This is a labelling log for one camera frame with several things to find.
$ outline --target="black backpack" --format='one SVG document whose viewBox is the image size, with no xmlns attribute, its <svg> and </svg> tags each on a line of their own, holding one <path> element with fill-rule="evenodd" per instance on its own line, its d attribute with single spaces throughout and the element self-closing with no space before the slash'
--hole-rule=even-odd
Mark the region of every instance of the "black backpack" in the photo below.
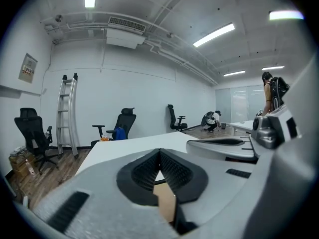
<svg viewBox="0 0 319 239">
<path fill-rule="evenodd" d="M 281 77 L 272 78 L 269 85 L 273 94 L 274 109 L 277 109 L 284 104 L 283 96 L 290 87 Z"/>
</svg>

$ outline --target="black cable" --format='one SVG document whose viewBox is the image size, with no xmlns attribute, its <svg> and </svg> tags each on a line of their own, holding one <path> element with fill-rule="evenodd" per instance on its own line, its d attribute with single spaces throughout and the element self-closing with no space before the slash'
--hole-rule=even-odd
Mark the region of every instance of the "black cable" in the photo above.
<svg viewBox="0 0 319 239">
<path fill-rule="evenodd" d="M 43 92 L 43 82 L 44 82 L 44 76 L 46 74 L 46 72 L 49 70 L 50 65 L 51 65 L 51 58 L 52 58 L 52 47 L 53 47 L 53 42 L 51 43 L 51 51 L 50 51 L 50 63 L 48 68 L 45 70 L 44 74 L 43 74 L 43 79 L 42 79 L 42 87 L 41 87 L 41 95 L 40 95 L 40 111 L 39 111 L 39 115 L 41 115 L 41 100 L 42 100 L 42 92 Z"/>
</svg>

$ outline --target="ceiling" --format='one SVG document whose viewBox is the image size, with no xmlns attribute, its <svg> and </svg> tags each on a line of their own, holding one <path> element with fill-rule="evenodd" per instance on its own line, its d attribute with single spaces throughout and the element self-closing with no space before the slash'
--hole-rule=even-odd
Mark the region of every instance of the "ceiling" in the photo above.
<svg viewBox="0 0 319 239">
<path fill-rule="evenodd" d="M 255 76 L 262 67 L 274 65 L 285 65 L 283 72 L 295 74 L 315 49 L 302 20 L 269 21 L 269 11 L 296 9 L 289 0 L 96 0 L 95 8 L 85 8 L 84 0 L 37 0 L 36 4 L 41 24 L 53 27 L 48 33 L 59 42 L 103 39 L 103 32 L 89 23 L 107 27 L 110 16 L 126 18 L 147 26 L 146 41 L 160 43 L 214 82 L 227 72 L 246 70 L 245 76 Z M 63 18 L 56 22 L 59 14 Z M 234 31 L 198 48 L 192 45 L 229 23 Z"/>
</svg>

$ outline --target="wooden floor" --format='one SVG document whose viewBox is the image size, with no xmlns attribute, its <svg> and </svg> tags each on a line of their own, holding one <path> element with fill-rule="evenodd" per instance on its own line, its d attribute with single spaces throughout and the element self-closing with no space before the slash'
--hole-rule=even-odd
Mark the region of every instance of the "wooden floor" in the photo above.
<svg viewBox="0 0 319 239">
<path fill-rule="evenodd" d="M 231 126 L 229 125 L 226 126 L 226 129 L 215 128 L 213 132 L 204 130 L 204 128 L 207 128 L 207 127 L 198 126 L 192 129 L 185 130 L 184 133 L 190 136 L 196 137 L 198 139 L 231 136 Z M 245 131 L 241 131 L 241 130 L 238 130 L 235 132 L 235 136 L 243 136 L 243 135 L 248 135 L 248 134 Z"/>
<path fill-rule="evenodd" d="M 27 195 L 29 197 L 29 208 L 33 210 L 39 201 L 50 191 L 76 174 L 80 165 L 89 154 L 90 149 L 78 150 L 78 152 L 78 159 L 74 159 L 71 150 L 65 150 L 61 159 L 57 157 L 53 158 L 52 161 L 58 163 L 59 170 L 53 164 L 46 162 L 41 169 L 42 175 L 39 174 L 38 170 L 35 171 L 37 175 L 34 178 L 28 175 L 24 179 L 18 180 L 13 175 L 9 179 L 9 183 L 17 194 L 16 200 L 21 203 L 23 196 Z M 47 152 L 47 155 L 54 154 L 58 154 L 57 149 L 50 149 Z"/>
</svg>

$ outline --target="cardboard box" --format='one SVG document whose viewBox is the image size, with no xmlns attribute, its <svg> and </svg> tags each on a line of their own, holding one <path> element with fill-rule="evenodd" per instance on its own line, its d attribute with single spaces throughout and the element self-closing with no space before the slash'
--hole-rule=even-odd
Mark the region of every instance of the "cardboard box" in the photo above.
<svg viewBox="0 0 319 239">
<path fill-rule="evenodd" d="M 35 166 L 34 166 L 34 162 L 35 160 L 32 160 L 30 163 L 30 165 L 33 167 L 34 171 L 35 171 Z M 13 170 L 14 173 L 16 174 L 16 176 L 22 180 L 24 177 L 26 177 L 28 174 L 30 174 L 28 167 L 24 164 L 23 166 L 20 167 L 19 170 Z"/>
<path fill-rule="evenodd" d="M 153 194 L 159 198 L 159 212 L 167 220 L 172 222 L 175 216 L 176 197 L 167 183 L 154 186 Z"/>
<path fill-rule="evenodd" d="M 17 156 L 17 157 L 9 157 L 9 161 L 13 170 L 22 170 L 25 167 L 25 160 L 28 160 L 29 163 L 34 160 L 34 156 L 31 152 L 25 157 Z"/>
</svg>

